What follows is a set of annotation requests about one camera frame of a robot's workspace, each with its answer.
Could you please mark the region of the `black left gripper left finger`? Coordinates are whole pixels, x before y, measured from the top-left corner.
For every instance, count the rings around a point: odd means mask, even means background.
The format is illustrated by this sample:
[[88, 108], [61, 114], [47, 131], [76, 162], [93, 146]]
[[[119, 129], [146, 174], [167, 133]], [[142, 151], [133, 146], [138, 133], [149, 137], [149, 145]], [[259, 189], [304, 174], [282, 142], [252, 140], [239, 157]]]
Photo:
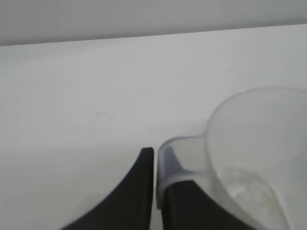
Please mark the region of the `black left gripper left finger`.
[[154, 193], [154, 150], [141, 149], [122, 181], [97, 206], [64, 230], [148, 230]]

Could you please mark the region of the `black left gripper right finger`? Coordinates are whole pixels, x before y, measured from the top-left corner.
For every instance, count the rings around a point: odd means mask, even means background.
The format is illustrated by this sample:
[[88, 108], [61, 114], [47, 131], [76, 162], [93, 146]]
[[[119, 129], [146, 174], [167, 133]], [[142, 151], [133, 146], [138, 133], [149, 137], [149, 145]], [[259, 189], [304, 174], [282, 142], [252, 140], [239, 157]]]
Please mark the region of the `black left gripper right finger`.
[[172, 147], [160, 153], [160, 209], [165, 230], [238, 230], [240, 219], [215, 201], [213, 173], [188, 170]]

